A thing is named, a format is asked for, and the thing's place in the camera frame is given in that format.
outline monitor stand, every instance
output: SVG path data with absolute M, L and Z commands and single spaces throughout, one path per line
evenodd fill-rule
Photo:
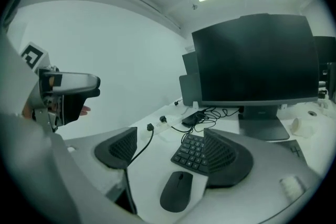
M 244 112 L 238 115 L 240 134 L 265 141 L 288 139 L 277 112 L 277 105 L 244 107 Z

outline desk surface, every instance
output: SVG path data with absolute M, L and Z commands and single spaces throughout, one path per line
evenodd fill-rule
M 132 126 L 138 127 L 138 149 L 136 154 L 143 149 L 148 142 L 148 136 L 144 136 L 147 124 L 159 119 L 163 115 L 181 115 L 186 111 L 183 104 L 178 106 L 169 105 L 157 110 L 151 115 L 134 123 Z M 310 116 L 308 111 L 314 111 L 317 116 Z M 187 117 L 195 112 L 188 109 L 183 117 Z M 327 173 L 334 157 L 336 148 L 336 120 L 321 113 L 321 109 L 316 103 L 302 103 L 286 108 L 278 112 L 278 118 L 290 134 L 290 140 L 296 139 L 303 151 L 308 166 L 324 177 Z M 303 138 L 292 135 L 289 129 L 295 118 L 307 119 L 315 127 L 316 132 L 311 138 Z M 196 129 L 202 130 L 212 126 L 213 123 L 198 125 Z M 180 123 L 174 127 L 185 130 Z M 214 129 L 223 130 L 239 134 L 238 113 L 231 117 L 222 118 L 217 121 Z M 193 207 L 202 199 L 207 177 L 185 170 L 173 164 L 170 159 L 181 144 L 182 133 L 172 128 L 155 135 L 148 148 L 129 166 L 129 180 L 134 202 L 138 209 L 138 215 L 149 223 L 175 223 L 187 215 Z M 193 187 L 191 200 L 187 208 L 180 213 L 171 213 L 160 206 L 160 196 L 170 175 L 175 171 L 185 170 L 192 173 Z

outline computer mouse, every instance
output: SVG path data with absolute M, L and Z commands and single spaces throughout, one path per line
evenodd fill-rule
M 193 175 L 188 172 L 173 172 L 160 197 L 162 208 L 173 213 L 182 212 L 190 201 L 192 181 Z

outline power strip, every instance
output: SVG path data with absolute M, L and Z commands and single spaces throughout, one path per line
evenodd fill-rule
M 170 127 L 180 123 L 182 121 L 182 116 L 181 115 L 165 115 L 167 122 L 161 122 L 159 119 L 157 119 L 155 122 L 152 122 L 153 126 L 154 126 L 154 135 L 160 134 L 164 131 L 166 131 L 167 129 L 169 129 Z M 151 137 L 152 132 L 149 132 L 147 130 L 143 130 L 141 132 L 141 137 L 143 139 L 147 139 L 149 137 Z

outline keyboard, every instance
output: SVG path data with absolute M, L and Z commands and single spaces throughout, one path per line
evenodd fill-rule
M 204 138 L 189 134 L 171 161 L 187 170 L 207 176 L 208 162 L 204 154 Z
M 275 142 L 275 144 L 279 144 L 287 148 L 295 156 L 307 164 L 298 141 L 281 141 Z M 171 158 L 171 161 L 187 170 L 208 176 L 208 162 L 204 154 L 204 138 L 201 136 L 189 134 L 184 139 L 182 145 L 176 151 L 174 156 Z
M 281 142 L 275 142 L 276 144 L 285 147 L 286 149 L 288 149 L 289 151 L 291 151 L 295 156 L 297 156 L 298 158 L 300 158 L 302 161 L 304 161 L 305 164 L 307 164 L 306 162 L 306 158 L 303 155 L 303 152 L 299 146 L 298 141 L 296 140 L 289 140 L 289 141 L 281 141 Z

